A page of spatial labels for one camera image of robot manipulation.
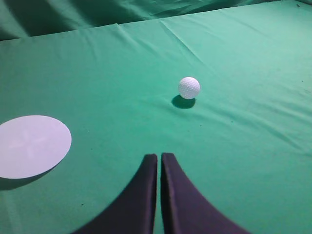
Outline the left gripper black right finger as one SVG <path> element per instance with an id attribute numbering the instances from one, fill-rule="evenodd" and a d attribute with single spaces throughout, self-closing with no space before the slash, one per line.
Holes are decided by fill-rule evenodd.
<path id="1" fill-rule="evenodd" d="M 161 155 L 160 200 L 166 234 L 247 234 L 194 186 L 173 153 Z"/>

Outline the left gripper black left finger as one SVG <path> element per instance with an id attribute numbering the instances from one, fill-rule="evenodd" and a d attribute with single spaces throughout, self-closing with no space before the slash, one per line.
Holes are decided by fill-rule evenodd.
<path id="1" fill-rule="evenodd" d="M 117 198 L 75 234 L 152 234 L 157 196 L 157 155 L 148 154 Z"/>

